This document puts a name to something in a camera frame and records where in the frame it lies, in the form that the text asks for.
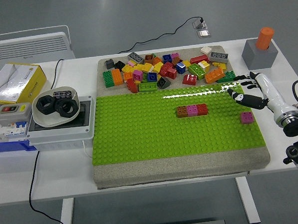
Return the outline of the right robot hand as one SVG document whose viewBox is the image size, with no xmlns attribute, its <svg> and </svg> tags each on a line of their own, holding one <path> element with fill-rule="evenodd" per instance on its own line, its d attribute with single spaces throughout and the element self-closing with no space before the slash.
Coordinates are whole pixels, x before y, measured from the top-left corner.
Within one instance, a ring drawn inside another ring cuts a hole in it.
<svg viewBox="0 0 298 224">
<path fill-rule="evenodd" d="M 298 109 L 288 105 L 279 91 L 271 83 L 265 74 L 249 72 L 246 75 L 236 76 L 234 80 L 243 80 L 241 85 L 246 85 L 248 89 L 258 87 L 263 98 L 258 96 L 241 94 L 232 89 L 228 89 L 229 95 L 240 105 L 262 110 L 268 107 L 274 114 L 274 120 L 279 127 L 284 127 L 284 122 L 298 118 Z"/>
</svg>

